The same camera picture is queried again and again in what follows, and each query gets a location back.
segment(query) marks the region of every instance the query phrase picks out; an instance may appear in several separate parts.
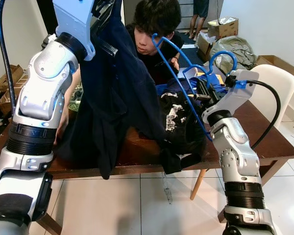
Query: gray shorts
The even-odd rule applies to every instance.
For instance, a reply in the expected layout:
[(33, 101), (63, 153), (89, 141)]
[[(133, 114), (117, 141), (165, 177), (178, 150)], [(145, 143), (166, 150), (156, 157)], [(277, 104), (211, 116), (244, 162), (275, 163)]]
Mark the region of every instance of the gray shorts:
[(207, 17), (209, 8), (209, 0), (194, 0), (194, 15), (199, 17)]

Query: navy garment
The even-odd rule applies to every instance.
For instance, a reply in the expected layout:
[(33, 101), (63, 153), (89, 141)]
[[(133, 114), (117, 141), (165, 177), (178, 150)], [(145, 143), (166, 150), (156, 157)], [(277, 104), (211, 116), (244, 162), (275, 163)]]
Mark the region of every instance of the navy garment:
[(119, 51), (112, 58), (96, 48), (92, 61), (80, 64), (84, 95), (76, 121), (67, 128), (56, 151), (62, 158), (85, 165), (96, 159), (104, 179), (116, 164), (130, 126), (158, 142), (165, 138), (155, 83), (121, 22), (121, 2), (116, 0), (110, 21), (100, 34)]

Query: white tile floor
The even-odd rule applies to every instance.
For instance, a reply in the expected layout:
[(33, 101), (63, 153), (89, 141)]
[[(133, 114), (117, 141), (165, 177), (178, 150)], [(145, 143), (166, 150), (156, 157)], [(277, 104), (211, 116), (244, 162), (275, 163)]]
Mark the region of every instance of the white tile floor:
[[(294, 145), (294, 123), (283, 120), (279, 130)], [(222, 172), (208, 171), (191, 201), (198, 173), (180, 172), (164, 180), (154, 173), (54, 181), (48, 212), (63, 225), (62, 235), (221, 235)], [(263, 190), (278, 234), (294, 235), (294, 160)], [(30, 235), (49, 233), (33, 223)]]

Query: cardboard box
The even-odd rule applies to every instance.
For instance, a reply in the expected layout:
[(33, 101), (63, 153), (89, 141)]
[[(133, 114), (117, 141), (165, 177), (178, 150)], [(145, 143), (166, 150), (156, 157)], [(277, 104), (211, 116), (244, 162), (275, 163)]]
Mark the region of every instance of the cardboard box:
[(237, 35), (239, 32), (239, 19), (235, 17), (223, 17), (208, 22), (209, 37), (216, 39)]
[(205, 63), (209, 60), (209, 53), (213, 45), (209, 43), (201, 34), (198, 35), (197, 45), (197, 55)]
[(282, 60), (275, 55), (259, 55), (255, 66), (257, 65), (274, 65), (279, 67), (294, 76), (294, 66), (290, 65), (288, 62)]
[[(22, 87), (25, 85), (28, 76), (25, 75), (14, 85), (15, 98), (18, 99)], [(4, 115), (7, 115), (11, 111), (11, 99), (10, 92), (7, 90), (0, 99), (0, 110)]]
[[(13, 80), (13, 84), (15, 85), (15, 83), (21, 78), (21, 76), (23, 75), (23, 69), (20, 65), (10, 65), (11, 68), (11, 73), (12, 73), (12, 80)], [(8, 81), (7, 81), (7, 75), (3, 75), (0, 78), (0, 92), (6, 92), (6, 90), (9, 88), (8, 85)]]

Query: white chair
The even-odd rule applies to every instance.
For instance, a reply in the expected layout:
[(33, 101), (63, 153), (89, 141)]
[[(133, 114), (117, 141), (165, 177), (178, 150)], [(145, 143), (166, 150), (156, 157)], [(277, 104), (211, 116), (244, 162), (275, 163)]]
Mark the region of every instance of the white chair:
[[(251, 71), (259, 73), (258, 80), (272, 86), (279, 94), (281, 111), (274, 125), (278, 128), (294, 93), (294, 76), (273, 65), (258, 65)], [(276, 112), (276, 102), (271, 91), (256, 85), (254, 93), (249, 100), (269, 121), (272, 121)]]

